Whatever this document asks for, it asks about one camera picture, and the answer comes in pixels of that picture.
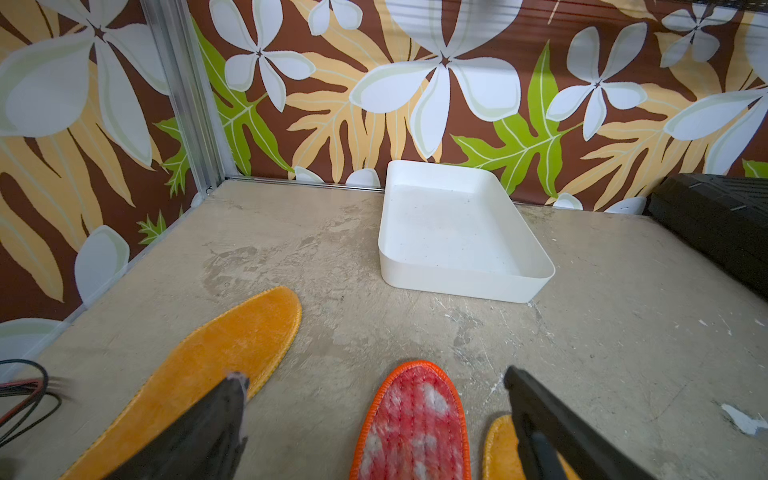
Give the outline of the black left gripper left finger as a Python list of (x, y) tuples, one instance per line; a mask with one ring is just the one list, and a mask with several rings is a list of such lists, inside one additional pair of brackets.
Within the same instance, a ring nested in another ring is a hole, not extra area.
[(245, 450), (249, 379), (232, 373), (109, 479), (232, 479)]

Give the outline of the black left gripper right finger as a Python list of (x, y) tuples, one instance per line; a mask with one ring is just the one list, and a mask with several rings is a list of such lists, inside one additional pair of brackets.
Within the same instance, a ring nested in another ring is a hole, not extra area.
[(517, 454), (526, 479), (565, 479), (563, 465), (581, 479), (650, 479), (529, 372), (510, 366), (504, 375)]

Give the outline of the red white patterned insole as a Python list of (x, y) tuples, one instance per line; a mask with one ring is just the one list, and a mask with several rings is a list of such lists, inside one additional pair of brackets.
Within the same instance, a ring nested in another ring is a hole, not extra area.
[(384, 380), (365, 417), (349, 477), (472, 477), (465, 411), (436, 364), (406, 362)]

